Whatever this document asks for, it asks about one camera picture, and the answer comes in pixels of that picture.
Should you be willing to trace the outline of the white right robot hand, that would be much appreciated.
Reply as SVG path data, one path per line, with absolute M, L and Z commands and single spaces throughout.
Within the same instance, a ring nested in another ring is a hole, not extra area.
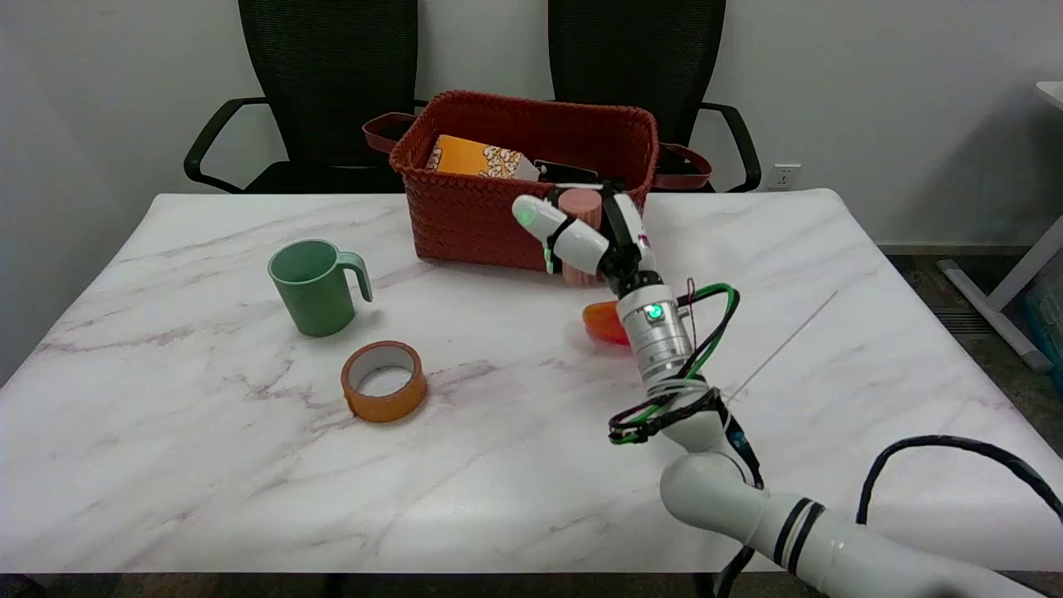
M 562 211 L 561 197 L 569 192 L 590 193 L 600 200 L 604 230 Z M 549 273 L 558 264 L 568 264 L 587 275 L 602 276 L 622 297 L 630 291 L 635 277 L 657 269 L 641 212 L 615 183 L 558 184 L 546 197 L 520 194 L 512 202 L 512 216 L 541 243 Z

